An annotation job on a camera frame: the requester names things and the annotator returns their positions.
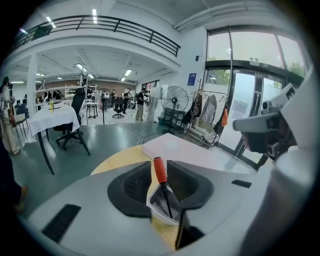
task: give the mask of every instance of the balcony railing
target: balcony railing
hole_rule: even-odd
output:
[[[80,29],[107,30],[115,33],[131,35],[147,41],[150,44],[157,45],[158,47],[161,47],[167,52],[173,54],[175,57],[177,57],[178,51],[181,48],[177,43],[163,34],[160,34],[146,26],[122,18],[98,15],[97,24],[95,24],[92,15],[77,15],[53,19],[52,22],[56,28],[53,28],[49,22],[45,22],[29,29],[26,31],[27,33],[17,36],[11,51],[14,51],[30,41],[45,37],[52,33]]]

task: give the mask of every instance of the table leg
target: table leg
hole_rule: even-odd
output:
[[[87,108],[86,108],[86,112],[88,113],[88,109],[89,109],[89,116],[88,118],[92,118],[92,115],[91,115],[91,105],[88,105]]]
[[[46,133],[46,138],[49,141],[49,134],[48,134],[48,129],[45,129],[45,133]]]
[[[102,100],[103,124],[105,124],[105,100]]]
[[[20,123],[19,123],[19,128],[20,128],[21,134],[23,134]]]
[[[20,139],[17,126],[15,126],[15,131],[16,131],[16,135],[18,135],[18,139]]]
[[[24,126],[24,122],[22,122],[22,127],[23,127],[24,135],[25,135],[25,137],[27,137],[27,135],[26,135],[26,130],[25,130],[25,126]]]
[[[97,108],[97,105],[94,105],[94,108],[95,108],[95,116],[97,117],[97,116],[98,116],[98,108]]]
[[[45,149],[45,146],[44,146],[44,142],[42,141],[41,132],[38,132],[38,138],[39,138],[39,143],[40,143],[40,147],[41,147],[42,154],[44,156],[45,162],[48,165],[52,175],[55,175],[54,170],[52,169],[51,164],[49,162],[49,159],[48,159],[48,156],[47,156],[47,153],[46,153],[46,149]]]
[[[96,119],[96,108],[95,108],[95,105],[93,105],[93,118]]]
[[[86,144],[86,142],[85,142],[85,140],[84,140],[84,138],[82,137],[82,134],[81,134],[81,132],[80,132],[80,128],[78,128],[78,129],[76,130],[76,132],[77,132],[78,135],[79,135],[79,138],[80,138],[80,140],[81,140],[81,142],[82,142],[82,145],[84,146],[85,151],[88,153],[89,156],[91,156],[91,154],[90,154],[90,152],[89,152],[89,149],[87,148],[87,144]]]

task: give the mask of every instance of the red-handled screwdriver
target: red-handled screwdriver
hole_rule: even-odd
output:
[[[171,213],[169,199],[168,199],[167,174],[166,174],[166,169],[164,166],[164,161],[162,160],[161,157],[156,157],[155,159],[153,159],[153,163],[154,163],[156,178],[161,186],[163,196],[164,196],[164,198],[166,200],[166,204],[168,206],[169,215],[170,215],[170,218],[172,219],[172,213]]]

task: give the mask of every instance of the blue sign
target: blue sign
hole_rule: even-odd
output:
[[[189,74],[188,86],[194,86],[194,85],[195,85],[196,76],[197,76],[197,73],[191,73],[191,74]]]

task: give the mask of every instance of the tablecloth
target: tablecloth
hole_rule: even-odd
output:
[[[54,107],[58,109],[55,109],[54,112],[51,113],[49,105],[45,105],[43,109],[39,110],[33,117],[28,119],[29,130],[32,136],[35,136],[37,133],[42,132],[45,129],[63,124],[73,123],[73,132],[80,127],[73,107],[66,104],[54,104]]]

